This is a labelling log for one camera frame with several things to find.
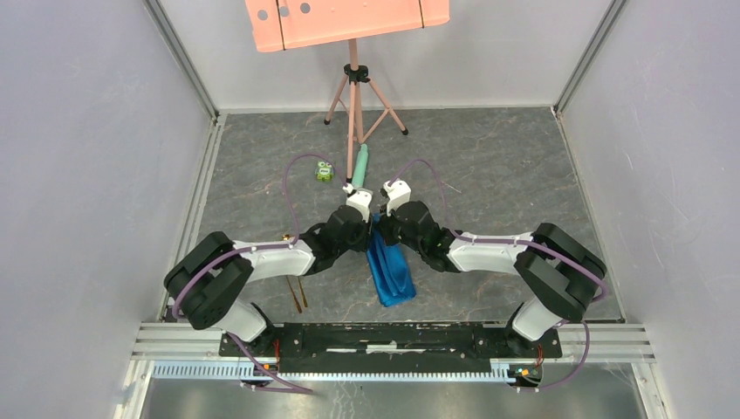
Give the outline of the blue cloth napkin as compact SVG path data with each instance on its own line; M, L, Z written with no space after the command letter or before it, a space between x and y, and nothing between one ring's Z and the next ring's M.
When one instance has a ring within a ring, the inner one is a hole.
M386 245L379 228L380 214L374 214L366 256L380 303L397 306L416 296L408 263L398 244Z

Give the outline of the gold spoon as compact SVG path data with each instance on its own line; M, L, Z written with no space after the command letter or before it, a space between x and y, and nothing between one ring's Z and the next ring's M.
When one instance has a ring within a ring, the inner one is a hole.
M307 309L308 308L308 302L307 302L307 298L305 296L304 288L303 288L302 283L301 283L301 277L298 277L298 276L289 276L289 277L290 277L291 281L294 279L295 283L297 284L297 287L298 287L298 294L297 294L298 300L301 303L301 306L303 307L303 311L304 311L304 309Z

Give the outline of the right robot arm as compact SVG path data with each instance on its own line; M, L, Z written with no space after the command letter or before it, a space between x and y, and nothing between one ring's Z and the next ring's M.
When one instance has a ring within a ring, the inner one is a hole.
M382 213L377 227L386 244L403 244L439 272L493 271L518 275L533 297L504 332L506 349L526 356L559 323L580 322L604 299L606 265L553 223L514 236L477 236L442 227L425 203L412 201Z

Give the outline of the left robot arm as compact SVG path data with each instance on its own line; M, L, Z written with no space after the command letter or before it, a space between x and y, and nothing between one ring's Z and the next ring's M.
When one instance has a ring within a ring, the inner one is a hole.
M369 216L341 205L293 243L248 244L233 241L222 231L212 232L163 279L175 300L172 313L195 330L218 328L239 338L251 354L267 354L274 333L255 304L240 301L244 287L250 281L326 271L345 253L366 251L370 228Z

